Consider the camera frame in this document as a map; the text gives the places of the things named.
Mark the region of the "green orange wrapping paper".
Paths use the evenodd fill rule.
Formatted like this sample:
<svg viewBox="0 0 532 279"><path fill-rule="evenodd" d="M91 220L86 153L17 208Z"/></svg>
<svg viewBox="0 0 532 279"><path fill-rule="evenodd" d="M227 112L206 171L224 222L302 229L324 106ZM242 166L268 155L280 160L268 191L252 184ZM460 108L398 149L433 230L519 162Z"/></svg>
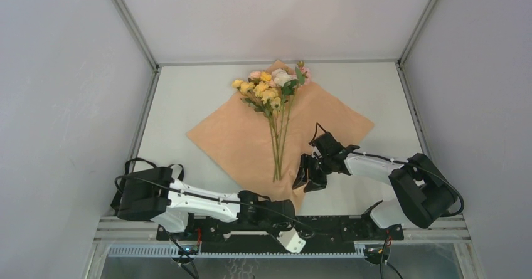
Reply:
<svg viewBox="0 0 532 279"><path fill-rule="evenodd" d="M295 67L276 61L266 71ZM292 189L300 157L310 154L309 142L316 124L321 124L345 144L361 142L374 124L349 108L340 99L311 80L300 87L292 106L285 154L283 178L274 181L274 159L267 119L241 101L235 89L230 99L191 129L187 136L213 159L243 189L276 200L291 200L302 206L304 189Z"/></svg>

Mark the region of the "yellow flower stem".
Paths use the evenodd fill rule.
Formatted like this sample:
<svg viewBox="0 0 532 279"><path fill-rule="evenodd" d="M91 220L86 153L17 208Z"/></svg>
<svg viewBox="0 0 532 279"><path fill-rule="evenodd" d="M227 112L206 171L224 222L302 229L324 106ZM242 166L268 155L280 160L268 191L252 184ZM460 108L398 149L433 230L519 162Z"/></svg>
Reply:
<svg viewBox="0 0 532 279"><path fill-rule="evenodd" d="M236 79L231 87L241 94L241 101L261 113L268 122L274 159L273 180L277 180L278 153L278 117L280 112L280 93L274 84L272 75L266 71L254 71L247 80Z"/></svg>

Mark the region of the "pink white flower stem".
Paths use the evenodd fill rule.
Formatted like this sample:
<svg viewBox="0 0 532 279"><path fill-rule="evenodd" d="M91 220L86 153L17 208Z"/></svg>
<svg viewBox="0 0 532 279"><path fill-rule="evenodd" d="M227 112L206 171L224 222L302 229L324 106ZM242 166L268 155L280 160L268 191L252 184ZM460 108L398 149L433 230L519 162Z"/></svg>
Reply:
<svg viewBox="0 0 532 279"><path fill-rule="evenodd" d="M243 95L242 101L267 119L274 159L274 181L282 179L289 121L298 88L297 76L289 73L288 68L279 68L272 73L255 71L237 87Z"/></svg>

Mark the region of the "pink rose stem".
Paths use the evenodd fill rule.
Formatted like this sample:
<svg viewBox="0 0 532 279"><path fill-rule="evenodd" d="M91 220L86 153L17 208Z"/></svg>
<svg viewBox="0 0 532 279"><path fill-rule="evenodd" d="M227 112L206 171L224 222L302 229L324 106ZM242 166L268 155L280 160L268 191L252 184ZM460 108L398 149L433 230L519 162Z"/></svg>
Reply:
<svg viewBox="0 0 532 279"><path fill-rule="evenodd" d="M280 91L280 127L278 131L278 153L277 153L277 180L283 178L283 160L285 152L285 143L289 128L290 115L292 106L295 102L295 96L298 89L309 82L309 70L306 63L298 61L293 74L288 72L288 68L275 70L274 83Z"/></svg>

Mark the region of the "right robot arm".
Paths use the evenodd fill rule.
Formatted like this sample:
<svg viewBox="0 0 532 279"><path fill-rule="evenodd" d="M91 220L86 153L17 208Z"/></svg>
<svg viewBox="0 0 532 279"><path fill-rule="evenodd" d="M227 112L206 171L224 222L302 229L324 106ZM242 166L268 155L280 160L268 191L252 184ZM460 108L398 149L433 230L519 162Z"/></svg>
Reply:
<svg viewBox="0 0 532 279"><path fill-rule="evenodd" d="M377 202L363 214L363 233L371 239L399 224L427 229L440 217L456 216L465 208L462 194L425 154L405 161L369 154L358 145L343 146L328 131L309 144L313 152L301 155L294 188L320 191L332 173L368 177L392 187L394 199Z"/></svg>

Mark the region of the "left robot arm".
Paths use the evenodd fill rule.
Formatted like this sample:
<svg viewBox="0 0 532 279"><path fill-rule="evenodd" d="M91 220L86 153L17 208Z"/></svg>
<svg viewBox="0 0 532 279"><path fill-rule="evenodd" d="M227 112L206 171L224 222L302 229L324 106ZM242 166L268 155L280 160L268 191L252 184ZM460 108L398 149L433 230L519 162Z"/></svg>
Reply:
<svg viewBox="0 0 532 279"><path fill-rule="evenodd" d="M124 174L114 179L119 219L152 221L182 240L191 238L196 223L191 215L205 216L221 223L266 231L290 230L299 224L291 200L273 201L248 190L235 193L214 192L191 186L184 174L173 176L172 167L154 167Z"/></svg>

